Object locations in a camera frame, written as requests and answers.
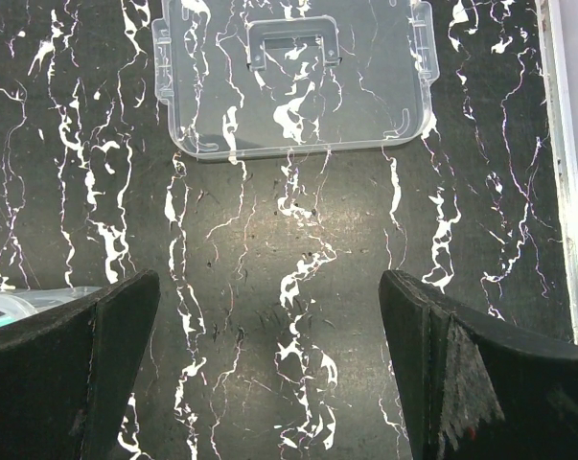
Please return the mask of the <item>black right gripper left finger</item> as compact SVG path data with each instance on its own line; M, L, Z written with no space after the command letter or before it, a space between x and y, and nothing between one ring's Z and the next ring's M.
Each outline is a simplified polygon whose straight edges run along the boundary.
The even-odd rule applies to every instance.
M160 299L142 270L0 327L0 459L106 459Z

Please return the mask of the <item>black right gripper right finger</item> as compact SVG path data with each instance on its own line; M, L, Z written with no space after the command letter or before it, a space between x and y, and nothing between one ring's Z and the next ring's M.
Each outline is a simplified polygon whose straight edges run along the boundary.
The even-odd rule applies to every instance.
M416 459L578 459L578 345L511 325L401 270L380 306Z

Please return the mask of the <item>clear plastic storage box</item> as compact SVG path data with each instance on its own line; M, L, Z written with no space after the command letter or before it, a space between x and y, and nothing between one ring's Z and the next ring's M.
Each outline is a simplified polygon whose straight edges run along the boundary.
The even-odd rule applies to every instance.
M0 291L0 328L85 297L98 287Z

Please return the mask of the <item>clear plastic box lid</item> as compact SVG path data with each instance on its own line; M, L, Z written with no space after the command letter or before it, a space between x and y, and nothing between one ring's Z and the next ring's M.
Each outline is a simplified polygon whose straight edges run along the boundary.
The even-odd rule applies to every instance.
M155 95L200 160L393 147L439 77L427 1L166 1Z

